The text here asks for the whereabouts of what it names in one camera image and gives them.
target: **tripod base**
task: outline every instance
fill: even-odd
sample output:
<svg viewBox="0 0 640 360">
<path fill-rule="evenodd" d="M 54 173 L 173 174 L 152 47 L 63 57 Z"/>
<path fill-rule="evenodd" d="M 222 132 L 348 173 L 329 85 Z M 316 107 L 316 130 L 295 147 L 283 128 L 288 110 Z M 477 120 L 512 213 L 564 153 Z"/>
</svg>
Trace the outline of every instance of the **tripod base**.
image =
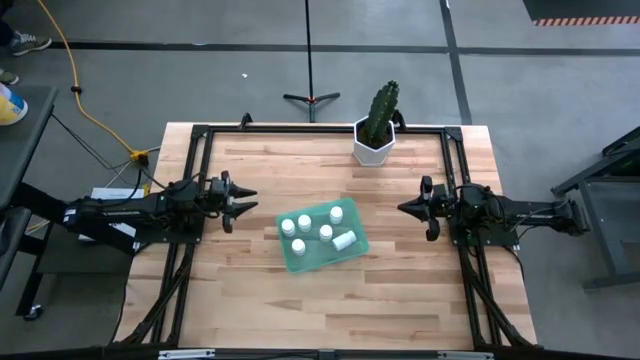
<svg viewBox="0 0 640 360">
<path fill-rule="evenodd" d="M 307 105 L 309 105 L 309 122 L 315 123 L 316 122 L 316 104 L 322 100 L 339 98 L 340 93 L 331 93 L 331 94 L 322 95 L 318 97 L 314 97 L 314 96 L 303 97 L 298 95 L 284 94 L 282 97 L 289 100 L 302 101 Z"/>
</svg>

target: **cactus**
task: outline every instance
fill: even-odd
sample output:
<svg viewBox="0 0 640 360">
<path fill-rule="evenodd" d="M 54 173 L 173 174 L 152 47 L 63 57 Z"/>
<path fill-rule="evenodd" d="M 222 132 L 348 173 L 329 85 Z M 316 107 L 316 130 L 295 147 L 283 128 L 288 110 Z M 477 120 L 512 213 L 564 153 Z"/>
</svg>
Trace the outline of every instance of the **cactus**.
<svg viewBox="0 0 640 360">
<path fill-rule="evenodd" d="M 360 129 L 359 140 L 367 146 L 378 149 L 389 142 L 387 127 L 398 104 L 400 88 L 395 81 L 389 81 L 371 102 L 369 117 Z"/>
</svg>

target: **butcher block tabletop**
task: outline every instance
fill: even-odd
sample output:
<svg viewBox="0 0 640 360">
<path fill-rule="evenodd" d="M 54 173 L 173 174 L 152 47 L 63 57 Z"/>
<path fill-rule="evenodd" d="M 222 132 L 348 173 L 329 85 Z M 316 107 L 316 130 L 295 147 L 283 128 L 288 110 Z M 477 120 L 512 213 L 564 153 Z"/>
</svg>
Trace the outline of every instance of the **butcher block tabletop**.
<svg viewBox="0 0 640 360">
<path fill-rule="evenodd" d="M 167 124 L 155 170 L 159 182 L 182 178 L 192 125 Z M 500 193 L 487 127 L 464 126 L 462 133 L 471 181 Z M 399 134 L 380 168 L 361 167 L 352 141 L 352 134 L 335 133 L 215 134 L 207 177 L 228 170 L 236 184 L 258 191 L 259 205 L 234 223 L 232 234 L 220 220 L 207 220 L 193 259 L 181 347 L 473 348 L 460 262 L 446 223 L 440 238 L 427 242 L 426 225 L 396 209 L 418 196 L 422 175 L 444 183 L 438 136 Z M 369 252 L 288 273 L 276 216 L 347 197 L 356 201 Z M 157 299 L 167 249 L 154 244 L 135 257 L 116 339 L 131 333 Z M 518 263 L 502 248 L 486 252 L 496 302 L 535 342 Z M 484 306 L 478 311 L 488 339 Z"/>
</svg>

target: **caster wheel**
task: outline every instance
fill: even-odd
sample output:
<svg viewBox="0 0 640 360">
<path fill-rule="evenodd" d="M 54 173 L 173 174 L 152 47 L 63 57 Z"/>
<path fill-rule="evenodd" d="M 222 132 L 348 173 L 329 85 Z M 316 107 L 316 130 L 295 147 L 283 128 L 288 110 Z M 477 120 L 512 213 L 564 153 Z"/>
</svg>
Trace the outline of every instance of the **caster wheel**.
<svg viewBox="0 0 640 360">
<path fill-rule="evenodd" d="M 24 321 L 34 321 L 37 320 L 40 315 L 44 312 L 44 308 L 40 305 L 33 305 L 31 307 L 31 311 L 29 311 L 28 315 L 23 316 Z"/>
</svg>

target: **white hexagonal pot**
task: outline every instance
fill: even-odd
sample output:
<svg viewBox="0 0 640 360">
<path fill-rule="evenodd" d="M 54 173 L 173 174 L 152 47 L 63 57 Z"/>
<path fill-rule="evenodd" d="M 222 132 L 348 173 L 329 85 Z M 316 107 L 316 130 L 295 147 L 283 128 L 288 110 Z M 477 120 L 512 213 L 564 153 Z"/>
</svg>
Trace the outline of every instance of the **white hexagonal pot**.
<svg viewBox="0 0 640 360">
<path fill-rule="evenodd" d="M 396 143 L 395 129 L 393 128 L 393 123 L 389 121 L 389 126 L 391 127 L 391 141 L 379 149 L 372 149 L 358 141 L 358 125 L 367 120 L 367 118 L 368 116 L 353 124 L 353 156 L 358 159 L 362 166 L 382 166 L 384 161 L 387 159 L 387 156 L 389 156 L 389 152 L 391 151 L 393 144 Z"/>
</svg>

